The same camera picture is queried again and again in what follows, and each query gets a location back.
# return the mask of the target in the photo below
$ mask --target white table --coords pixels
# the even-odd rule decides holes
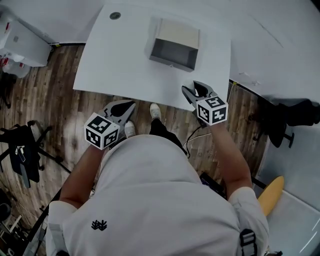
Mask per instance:
[[[110,14],[121,13],[117,20]],[[195,70],[149,60],[156,25],[165,18],[200,29]],[[193,110],[181,92],[185,81],[210,85],[227,99],[231,40],[191,19],[129,4],[106,3],[84,48],[73,89],[122,96]]]

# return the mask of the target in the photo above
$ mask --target wooden floor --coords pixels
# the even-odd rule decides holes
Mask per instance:
[[[1,103],[0,127],[10,128],[15,124],[26,124],[29,120],[39,121],[41,127],[53,126],[44,141],[44,149],[63,157],[63,164],[72,170],[88,147],[84,140],[83,126],[93,112],[102,109],[108,102],[121,99],[105,94],[73,90],[73,84],[82,55],[83,46],[64,46],[56,49],[47,67],[32,68],[24,79],[18,79],[10,94],[11,108]],[[132,120],[138,134],[148,134],[151,117],[149,102],[136,100]],[[182,143],[199,126],[191,112],[161,105],[163,122],[167,129],[177,135]],[[258,131],[255,122],[248,116],[257,108],[257,97],[234,86],[230,93],[227,128],[234,141],[255,173],[259,167],[266,145],[266,137],[258,143],[252,140]],[[39,131],[33,129],[35,137]],[[208,129],[199,130],[194,136],[207,134]],[[0,153],[8,146],[0,145]],[[201,174],[207,172],[220,181],[219,163],[211,136],[204,136],[189,143],[190,163]],[[40,182],[31,182],[25,188],[22,177],[12,171],[10,158],[3,160],[4,173],[0,173],[0,187],[7,188],[18,200],[18,211],[26,228],[32,227],[46,206],[60,189],[68,173],[54,161],[41,156],[45,170],[40,172]]]

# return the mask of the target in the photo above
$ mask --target yellow object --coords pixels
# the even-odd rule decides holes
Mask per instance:
[[[282,194],[284,185],[285,178],[283,176],[279,176],[275,178],[259,196],[258,201],[265,216],[268,216],[276,206]]]

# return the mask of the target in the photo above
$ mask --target shoe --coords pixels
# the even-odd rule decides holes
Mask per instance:
[[[124,133],[127,139],[136,135],[135,125],[133,122],[126,122],[124,125]]]
[[[152,120],[158,118],[161,121],[161,111],[158,104],[152,103],[150,105],[150,114],[151,114]]]

